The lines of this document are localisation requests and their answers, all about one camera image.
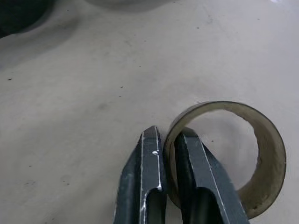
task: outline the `table surface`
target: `table surface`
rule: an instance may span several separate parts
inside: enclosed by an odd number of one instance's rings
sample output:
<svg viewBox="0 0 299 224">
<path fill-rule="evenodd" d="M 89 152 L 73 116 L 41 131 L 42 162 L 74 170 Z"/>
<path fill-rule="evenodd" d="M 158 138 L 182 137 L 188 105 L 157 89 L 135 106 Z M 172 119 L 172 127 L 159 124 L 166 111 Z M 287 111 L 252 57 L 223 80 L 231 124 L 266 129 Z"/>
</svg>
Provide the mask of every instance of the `table surface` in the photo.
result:
<svg viewBox="0 0 299 224">
<path fill-rule="evenodd" d="M 246 103 L 277 126 L 285 184 L 251 223 L 297 220 L 298 1 L 60 0 L 43 20 L 0 39 L 0 223 L 112 223 L 140 133 L 157 125 L 165 137 L 207 100 Z M 215 112 L 190 127 L 237 188 L 250 178 L 245 121 Z M 166 221 L 182 223 L 170 201 Z"/>
</svg>

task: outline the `dark object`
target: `dark object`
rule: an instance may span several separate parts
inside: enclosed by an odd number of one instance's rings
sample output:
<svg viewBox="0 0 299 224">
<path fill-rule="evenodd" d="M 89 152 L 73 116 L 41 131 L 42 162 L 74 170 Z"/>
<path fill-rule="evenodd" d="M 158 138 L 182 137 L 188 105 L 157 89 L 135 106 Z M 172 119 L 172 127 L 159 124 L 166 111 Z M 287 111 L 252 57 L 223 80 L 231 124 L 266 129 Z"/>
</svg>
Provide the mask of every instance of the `dark object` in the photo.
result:
<svg viewBox="0 0 299 224">
<path fill-rule="evenodd" d="M 146 129 L 121 173 L 114 224 L 164 224 L 166 193 L 160 134 Z"/>
<path fill-rule="evenodd" d="M 189 128 L 175 140 L 175 160 L 184 224 L 249 224 L 221 164 Z M 164 224 L 165 194 L 157 127 L 145 130 L 124 167 L 114 224 Z"/>
<path fill-rule="evenodd" d="M 0 0 L 0 38 L 38 21 L 54 0 Z"/>
</svg>

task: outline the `metal ring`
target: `metal ring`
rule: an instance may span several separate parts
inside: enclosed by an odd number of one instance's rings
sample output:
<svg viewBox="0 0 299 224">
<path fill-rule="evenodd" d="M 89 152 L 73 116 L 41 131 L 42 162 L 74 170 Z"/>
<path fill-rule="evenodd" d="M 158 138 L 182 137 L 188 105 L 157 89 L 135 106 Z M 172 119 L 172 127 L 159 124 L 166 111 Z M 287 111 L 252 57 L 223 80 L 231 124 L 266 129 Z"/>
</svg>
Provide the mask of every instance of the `metal ring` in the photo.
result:
<svg viewBox="0 0 299 224">
<path fill-rule="evenodd" d="M 258 158 L 252 178 L 238 190 L 248 218 L 266 211 L 276 200 L 283 186 L 286 170 L 286 153 L 283 140 L 274 124 L 256 109 L 237 102 L 204 102 L 189 107 L 170 126 L 164 143 L 165 171 L 169 196 L 179 207 L 178 184 L 173 143 L 177 135 L 194 118 L 216 110 L 236 114 L 251 124 L 258 143 Z"/>
</svg>

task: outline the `white surface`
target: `white surface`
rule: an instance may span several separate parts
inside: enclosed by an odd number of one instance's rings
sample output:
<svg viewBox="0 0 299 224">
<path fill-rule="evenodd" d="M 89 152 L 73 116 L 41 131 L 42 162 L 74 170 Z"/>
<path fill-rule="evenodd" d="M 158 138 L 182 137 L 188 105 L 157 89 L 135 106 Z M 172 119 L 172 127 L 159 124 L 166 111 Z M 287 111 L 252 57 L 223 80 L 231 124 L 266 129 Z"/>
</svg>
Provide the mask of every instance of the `white surface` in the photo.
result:
<svg viewBox="0 0 299 224">
<path fill-rule="evenodd" d="M 241 101 L 278 127 L 285 184 L 251 222 L 296 222 L 298 1 L 99 2 L 61 0 L 43 25 L 0 39 L 0 223 L 112 223 L 140 133 L 165 134 L 206 100 Z M 191 126 L 240 186 L 256 155 L 245 122 L 215 114 Z M 168 205 L 167 222 L 182 223 Z"/>
</svg>

